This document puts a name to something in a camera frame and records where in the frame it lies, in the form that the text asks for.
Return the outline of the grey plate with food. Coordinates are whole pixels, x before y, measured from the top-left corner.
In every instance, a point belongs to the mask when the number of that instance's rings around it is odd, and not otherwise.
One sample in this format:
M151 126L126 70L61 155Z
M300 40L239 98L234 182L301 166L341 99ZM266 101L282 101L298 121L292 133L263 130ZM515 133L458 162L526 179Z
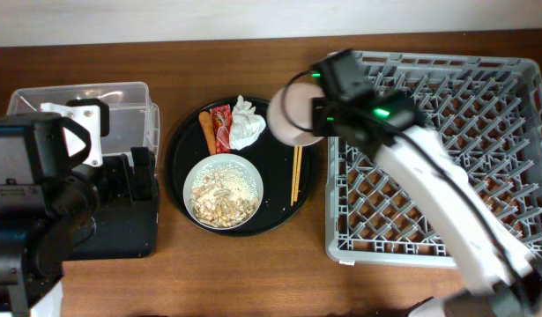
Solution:
M234 154L202 159L187 175L182 199L200 226L231 231L255 216L264 196L263 179L255 166Z

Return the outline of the white tissue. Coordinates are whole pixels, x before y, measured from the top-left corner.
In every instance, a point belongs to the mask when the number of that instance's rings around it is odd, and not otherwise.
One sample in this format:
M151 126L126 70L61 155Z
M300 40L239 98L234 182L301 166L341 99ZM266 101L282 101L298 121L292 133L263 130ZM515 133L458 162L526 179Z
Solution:
M241 95L232 109L232 125L229 143L232 150L241 150L252 145L266 128L266 121L256 114L256 107Z

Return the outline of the red snack wrapper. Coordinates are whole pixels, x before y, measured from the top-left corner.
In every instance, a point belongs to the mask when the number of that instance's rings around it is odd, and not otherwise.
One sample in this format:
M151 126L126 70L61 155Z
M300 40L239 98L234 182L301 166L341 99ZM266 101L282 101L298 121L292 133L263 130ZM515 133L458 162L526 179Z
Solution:
M210 115L216 140L216 152L229 153L231 151L229 134L233 123L231 107L229 105L213 107L210 109Z

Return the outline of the orange sausage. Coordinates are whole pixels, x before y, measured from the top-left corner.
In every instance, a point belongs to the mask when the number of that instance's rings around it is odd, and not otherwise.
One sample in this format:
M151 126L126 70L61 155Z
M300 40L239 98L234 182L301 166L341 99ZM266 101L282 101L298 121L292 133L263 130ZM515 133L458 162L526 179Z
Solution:
M216 137L213 131L212 116L209 112L203 111L198 115L198 120L204 132L209 153L214 155L217 153Z

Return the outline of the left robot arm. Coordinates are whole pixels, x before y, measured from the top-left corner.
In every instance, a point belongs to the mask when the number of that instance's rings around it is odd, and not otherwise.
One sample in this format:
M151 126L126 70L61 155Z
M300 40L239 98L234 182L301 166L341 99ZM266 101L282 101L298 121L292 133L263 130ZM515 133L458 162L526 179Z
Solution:
M97 99L0 118L0 316L57 316L66 261L153 253L155 154L106 156L108 133Z

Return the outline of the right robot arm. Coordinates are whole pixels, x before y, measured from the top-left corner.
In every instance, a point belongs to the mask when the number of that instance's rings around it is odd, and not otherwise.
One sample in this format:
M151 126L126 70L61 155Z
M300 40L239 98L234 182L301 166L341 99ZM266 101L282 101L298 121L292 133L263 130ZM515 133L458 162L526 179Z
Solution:
M426 299L409 316L534 316L542 307L542 258L499 223L443 149L412 98L379 96L354 53L315 63L314 135L339 136L375 160L418 206L461 272L465 291Z

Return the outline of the white bowl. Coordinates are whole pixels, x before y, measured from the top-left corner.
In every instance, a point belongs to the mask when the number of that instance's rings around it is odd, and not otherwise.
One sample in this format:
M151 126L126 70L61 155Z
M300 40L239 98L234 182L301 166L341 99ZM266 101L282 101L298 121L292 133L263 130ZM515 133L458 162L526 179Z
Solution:
M312 128L312 99L323 97L323 91L317 85L292 84L286 91L285 106L282 107L280 89L271 99L267 107L266 121L271 133L283 144L289 146L309 146L323 139L312 132L302 131L292 125L287 117L298 126Z

